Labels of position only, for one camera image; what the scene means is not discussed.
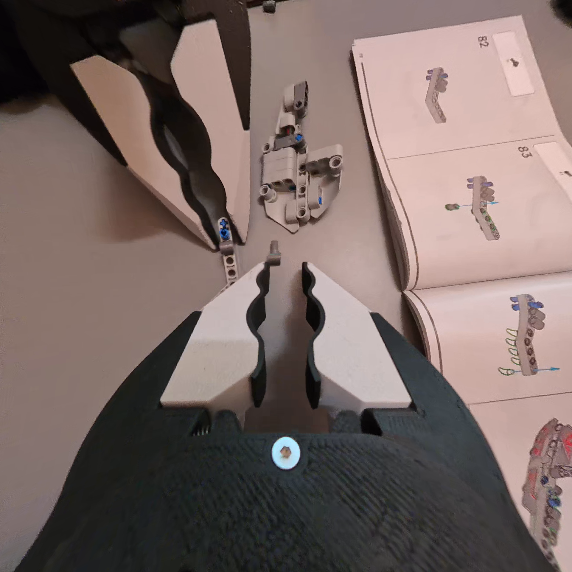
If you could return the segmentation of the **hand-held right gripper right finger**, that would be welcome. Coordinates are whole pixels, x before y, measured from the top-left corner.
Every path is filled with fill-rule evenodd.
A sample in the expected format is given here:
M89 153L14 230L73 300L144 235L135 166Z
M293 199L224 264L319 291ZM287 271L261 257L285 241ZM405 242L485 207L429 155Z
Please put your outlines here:
M325 411L330 430L361 430L379 411L408 415L411 395L370 309L315 264L302 264L301 279L313 332L305 367L311 408Z

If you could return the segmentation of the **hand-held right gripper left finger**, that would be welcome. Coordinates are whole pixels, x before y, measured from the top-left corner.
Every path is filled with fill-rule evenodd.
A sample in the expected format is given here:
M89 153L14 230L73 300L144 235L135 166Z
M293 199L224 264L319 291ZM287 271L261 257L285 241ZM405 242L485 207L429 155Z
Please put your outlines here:
M204 306L160 399L165 408L233 412L244 427L267 387L265 345L270 266L261 262Z

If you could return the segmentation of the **grey bent beam blue pins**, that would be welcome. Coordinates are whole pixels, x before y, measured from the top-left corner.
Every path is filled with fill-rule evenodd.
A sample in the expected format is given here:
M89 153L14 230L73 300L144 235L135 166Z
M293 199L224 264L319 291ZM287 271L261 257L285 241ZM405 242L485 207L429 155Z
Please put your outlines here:
M226 217L218 219L219 252L223 260L226 287L230 287L239 279L236 242L233 237L231 222Z

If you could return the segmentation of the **open instruction booklet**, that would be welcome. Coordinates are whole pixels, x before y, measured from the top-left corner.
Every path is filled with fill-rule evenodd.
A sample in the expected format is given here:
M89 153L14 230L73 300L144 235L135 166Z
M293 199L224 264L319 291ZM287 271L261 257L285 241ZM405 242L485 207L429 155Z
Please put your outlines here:
M571 571L571 145L521 16L355 39L403 294Z

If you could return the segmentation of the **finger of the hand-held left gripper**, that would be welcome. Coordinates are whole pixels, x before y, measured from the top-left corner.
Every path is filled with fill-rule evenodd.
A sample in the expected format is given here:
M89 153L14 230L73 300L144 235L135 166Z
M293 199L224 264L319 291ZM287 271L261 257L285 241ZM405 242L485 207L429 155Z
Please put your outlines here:
M206 128L176 83L174 96L159 96L162 83L153 76L100 55L71 68L128 170L190 232L218 250L217 222L212 219L218 212L229 216L225 190L211 167Z
M216 21L183 28L171 60L182 98L204 124L211 145L211 167L226 195L226 211L246 241L250 204L250 133L244 129Z

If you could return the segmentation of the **grey brick assembly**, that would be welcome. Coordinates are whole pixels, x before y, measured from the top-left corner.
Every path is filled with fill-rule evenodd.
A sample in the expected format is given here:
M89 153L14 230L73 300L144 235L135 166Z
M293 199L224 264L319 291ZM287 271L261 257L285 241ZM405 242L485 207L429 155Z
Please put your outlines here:
M340 144L310 149L303 131L309 85L288 85L275 133L262 148L260 198L266 216L295 234L321 218L336 200L344 169Z

